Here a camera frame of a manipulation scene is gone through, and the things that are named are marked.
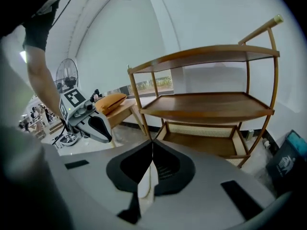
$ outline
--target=standing fan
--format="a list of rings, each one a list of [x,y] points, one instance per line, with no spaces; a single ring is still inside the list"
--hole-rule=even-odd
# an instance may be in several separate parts
[[[59,93],[78,87],[78,70],[72,59],[65,59],[59,65],[55,85]]]

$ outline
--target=orange pillow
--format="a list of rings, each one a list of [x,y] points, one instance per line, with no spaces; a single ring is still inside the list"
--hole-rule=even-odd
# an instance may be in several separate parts
[[[97,111],[104,115],[109,114],[127,98],[125,94],[110,94],[95,103]]]

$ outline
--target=black sleeve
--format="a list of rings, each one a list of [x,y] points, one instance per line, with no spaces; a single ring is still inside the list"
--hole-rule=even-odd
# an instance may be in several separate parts
[[[56,16],[56,11],[59,7],[59,1],[60,0],[57,0],[54,4],[51,5],[51,12],[42,15],[36,15],[23,23],[23,26],[25,27],[25,39],[23,47],[27,45],[40,48],[44,51],[46,50],[47,38]]]

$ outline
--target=person's arm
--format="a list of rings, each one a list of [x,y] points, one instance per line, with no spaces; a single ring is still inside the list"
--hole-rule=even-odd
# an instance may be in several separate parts
[[[46,66],[44,50],[25,46],[28,76],[38,98],[56,115],[62,117],[59,110],[59,92]]]

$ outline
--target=trash bin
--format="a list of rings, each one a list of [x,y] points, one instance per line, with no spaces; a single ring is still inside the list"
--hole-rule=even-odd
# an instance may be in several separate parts
[[[307,163],[305,158],[301,156],[301,154],[304,154],[303,149],[299,150],[293,144],[293,137],[295,136],[306,143],[292,130],[266,166],[278,195],[304,186],[306,183]]]

